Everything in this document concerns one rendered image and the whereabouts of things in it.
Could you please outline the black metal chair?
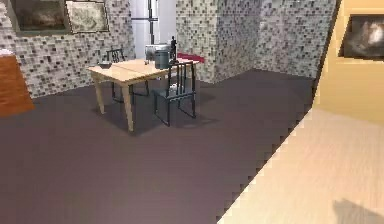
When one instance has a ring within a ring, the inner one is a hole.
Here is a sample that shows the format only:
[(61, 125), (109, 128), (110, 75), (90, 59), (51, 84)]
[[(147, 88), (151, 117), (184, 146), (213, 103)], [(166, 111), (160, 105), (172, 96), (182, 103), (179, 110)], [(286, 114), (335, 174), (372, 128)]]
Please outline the black metal chair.
[[(124, 56), (122, 48), (110, 49), (110, 50), (107, 50), (106, 53), (107, 53), (107, 55), (106, 55), (107, 60), (111, 61), (113, 63), (117, 63), (117, 62), (125, 60), (125, 56)], [(146, 93), (137, 93), (133, 89), (131, 89), (131, 93), (133, 95), (137, 95), (137, 96), (148, 97), (149, 96), (149, 84), (148, 84), (148, 82), (145, 82), (145, 89), (146, 89)], [(115, 83), (114, 82), (111, 83), (111, 96), (115, 102), (118, 102), (118, 103), (124, 102), (123, 96), (120, 96), (120, 97), (116, 96)]]
[[(173, 102), (177, 103), (177, 108), (187, 116), (196, 118), (196, 74), (193, 61), (179, 61), (170, 64), (168, 67), (167, 86), (165, 89), (153, 90), (154, 115), (166, 126), (170, 126), (170, 109)], [(158, 99), (162, 98), (165, 102), (166, 118), (163, 119), (158, 112)], [(191, 101), (191, 112), (182, 108), (182, 101)]]

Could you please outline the red rectangular tray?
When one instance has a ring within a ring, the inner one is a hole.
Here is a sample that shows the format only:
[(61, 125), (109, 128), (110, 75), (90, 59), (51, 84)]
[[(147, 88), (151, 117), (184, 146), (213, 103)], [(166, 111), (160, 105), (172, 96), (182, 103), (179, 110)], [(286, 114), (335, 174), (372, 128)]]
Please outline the red rectangular tray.
[(193, 60), (197, 61), (199, 63), (205, 63), (205, 58), (199, 55), (194, 55), (194, 54), (187, 54), (187, 53), (177, 53), (177, 57), (181, 59), (188, 59), (188, 60)]

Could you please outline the grey cylindrical pot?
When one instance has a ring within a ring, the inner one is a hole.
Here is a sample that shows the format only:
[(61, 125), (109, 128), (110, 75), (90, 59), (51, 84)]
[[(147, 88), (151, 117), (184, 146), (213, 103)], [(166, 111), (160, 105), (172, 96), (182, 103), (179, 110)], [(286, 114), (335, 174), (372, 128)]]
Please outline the grey cylindrical pot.
[(167, 69), (169, 67), (170, 55), (168, 50), (156, 50), (154, 59), (156, 69)]

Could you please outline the black slim bottle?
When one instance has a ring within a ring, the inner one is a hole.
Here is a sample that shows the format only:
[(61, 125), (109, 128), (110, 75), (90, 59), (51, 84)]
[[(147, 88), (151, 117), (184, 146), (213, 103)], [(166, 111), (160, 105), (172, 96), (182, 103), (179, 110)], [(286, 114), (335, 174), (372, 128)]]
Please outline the black slim bottle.
[(172, 40), (171, 40), (171, 51), (170, 51), (170, 59), (171, 59), (171, 63), (176, 63), (176, 44), (177, 44), (177, 41), (175, 39), (174, 36), (172, 36)]

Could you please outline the light wooden dining table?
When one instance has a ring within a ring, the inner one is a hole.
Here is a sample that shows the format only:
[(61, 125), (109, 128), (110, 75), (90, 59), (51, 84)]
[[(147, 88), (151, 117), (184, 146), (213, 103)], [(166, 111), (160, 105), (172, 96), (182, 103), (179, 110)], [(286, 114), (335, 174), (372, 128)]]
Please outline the light wooden dining table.
[[(88, 70), (91, 72), (91, 77), (94, 82), (96, 91), (96, 99), (99, 106), (99, 110), (102, 114), (105, 113), (102, 90), (100, 87), (101, 81), (110, 81), (119, 85), (122, 88), (122, 95), (124, 99), (124, 107), (126, 112), (128, 131), (134, 131), (134, 119), (132, 110), (132, 97), (131, 89), (133, 85), (141, 82), (145, 82), (156, 77), (165, 77), (167, 81), (167, 69), (156, 69), (155, 63), (151, 62), (145, 65), (144, 59), (134, 59), (129, 61), (123, 61), (118, 63), (112, 63), (109, 69), (102, 69), (99, 66), (89, 67)], [(188, 59), (179, 58), (177, 62), (193, 61)], [(191, 112), (191, 101), (185, 99), (182, 101), (182, 108), (187, 112)], [(159, 115), (165, 119), (166, 109), (165, 102), (162, 98), (158, 99), (158, 112)]]

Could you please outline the white fridge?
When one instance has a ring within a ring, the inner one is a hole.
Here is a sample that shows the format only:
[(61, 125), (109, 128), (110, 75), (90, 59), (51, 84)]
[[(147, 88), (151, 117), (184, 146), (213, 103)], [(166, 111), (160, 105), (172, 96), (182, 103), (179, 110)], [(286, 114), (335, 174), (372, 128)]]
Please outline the white fridge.
[[(145, 57), (145, 46), (150, 44), (148, 0), (129, 0), (134, 36), (135, 56)], [(155, 44), (171, 42), (176, 36), (176, 0), (152, 0)]]

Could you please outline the pale framed picture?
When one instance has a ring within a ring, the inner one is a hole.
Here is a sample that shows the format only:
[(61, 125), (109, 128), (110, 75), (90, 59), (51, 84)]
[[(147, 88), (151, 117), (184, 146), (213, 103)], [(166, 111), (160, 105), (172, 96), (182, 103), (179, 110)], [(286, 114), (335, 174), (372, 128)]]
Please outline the pale framed picture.
[(103, 1), (65, 2), (72, 33), (108, 32), (108, 18)]

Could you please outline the brown wooden cupboard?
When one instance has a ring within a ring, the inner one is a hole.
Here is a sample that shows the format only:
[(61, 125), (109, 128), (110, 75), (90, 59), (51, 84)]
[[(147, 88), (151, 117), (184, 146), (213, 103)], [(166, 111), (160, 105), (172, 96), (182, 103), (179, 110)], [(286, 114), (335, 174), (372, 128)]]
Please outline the brown wooden cupboard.
[(0, 49), (0, 117), (34, 108), (16, 55), (8, 49)]

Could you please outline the dark blurry framed picture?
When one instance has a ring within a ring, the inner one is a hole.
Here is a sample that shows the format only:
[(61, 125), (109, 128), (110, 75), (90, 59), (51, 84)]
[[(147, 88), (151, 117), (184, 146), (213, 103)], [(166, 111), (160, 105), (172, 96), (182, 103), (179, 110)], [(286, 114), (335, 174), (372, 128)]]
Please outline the dark blurry framed picture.
[(384, 14), (351, 14), (338, 56), (384, 61)]

